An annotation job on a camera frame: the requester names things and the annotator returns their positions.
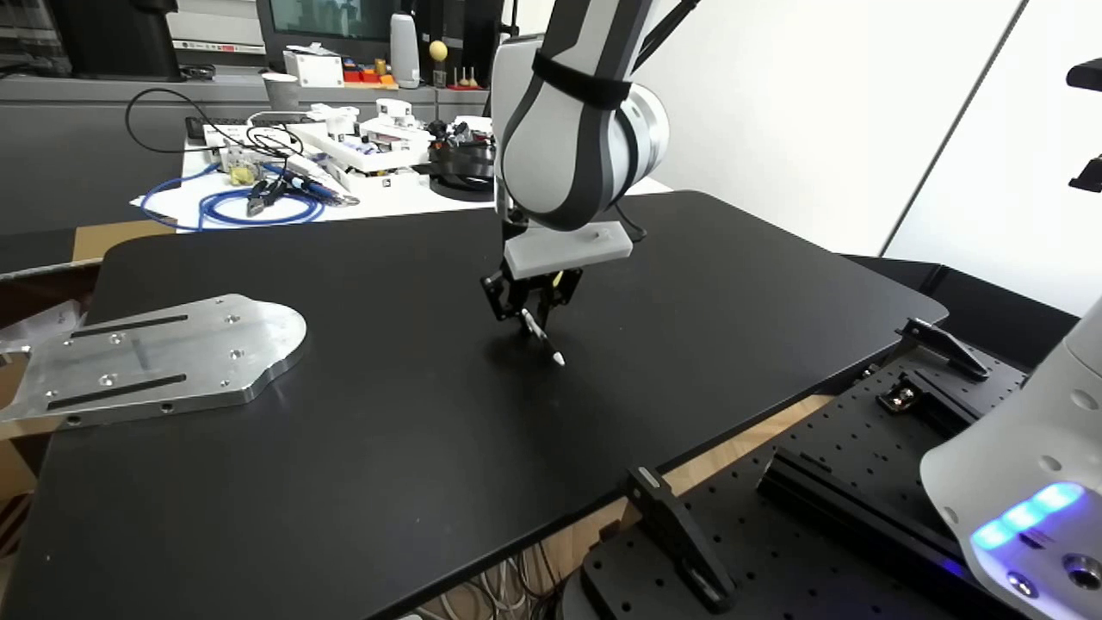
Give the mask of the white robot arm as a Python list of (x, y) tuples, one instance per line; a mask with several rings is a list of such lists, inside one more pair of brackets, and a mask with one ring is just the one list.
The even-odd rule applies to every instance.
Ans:
[(698, 0), (647, 23), (653, 0), (555, 0), (539, 35), (505, 40), (493, 61), (495, 215), (503, 263), (481, 281), (500, 321), (531, 335), (586, 269), (625, 260), (638, 238), (617, 204), (668, 147), (668, 115), (631, 75)]

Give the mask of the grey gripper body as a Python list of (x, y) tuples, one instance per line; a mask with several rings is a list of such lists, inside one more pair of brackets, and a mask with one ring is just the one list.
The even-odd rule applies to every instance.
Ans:
[(631, 255), (632, 243), (618, 222), (592, 222), (576, 231), (531, 223), (524, 235), (512, 235), (503, 250), (503, 260), (515, 281), (586, 269)]

